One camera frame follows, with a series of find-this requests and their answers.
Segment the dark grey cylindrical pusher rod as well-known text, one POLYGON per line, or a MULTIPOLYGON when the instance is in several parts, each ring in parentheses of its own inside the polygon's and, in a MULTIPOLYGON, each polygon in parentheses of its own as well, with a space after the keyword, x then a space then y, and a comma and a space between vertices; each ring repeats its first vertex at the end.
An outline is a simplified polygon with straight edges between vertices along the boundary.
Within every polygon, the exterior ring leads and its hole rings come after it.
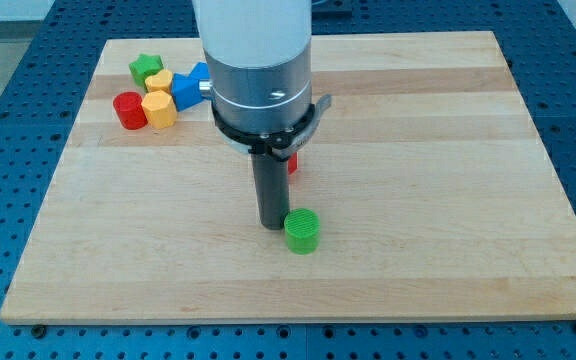
POLYGON ((290 211, 287 162, 268 155, 252 155, 251 160, 260 222, 281 230, 290 211))

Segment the black clamp ring with lever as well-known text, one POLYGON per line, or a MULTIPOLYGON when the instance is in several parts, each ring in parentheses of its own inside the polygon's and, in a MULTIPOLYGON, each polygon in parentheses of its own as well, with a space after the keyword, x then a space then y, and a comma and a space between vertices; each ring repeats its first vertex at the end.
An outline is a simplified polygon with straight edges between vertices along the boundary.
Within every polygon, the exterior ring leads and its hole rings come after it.
POLYGON ((214 123, 224 141, 243 154, 269 155, 277 161, 287 161, 314 135, 324 112, 332 104, 332 95, 325 94, 293 125, 275 133, 253 133, 228 125, 211 105, 214 123))

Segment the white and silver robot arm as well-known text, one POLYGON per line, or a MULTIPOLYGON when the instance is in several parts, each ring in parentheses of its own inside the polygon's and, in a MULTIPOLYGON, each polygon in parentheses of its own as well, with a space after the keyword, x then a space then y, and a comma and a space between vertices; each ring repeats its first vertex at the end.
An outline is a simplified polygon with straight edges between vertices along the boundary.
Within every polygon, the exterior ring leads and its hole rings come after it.
POLYGON ((331 104, 312 99, 310 0, 194 0, 215 125, 252 161, 261 224, 289 213, 288 161, 331 104))

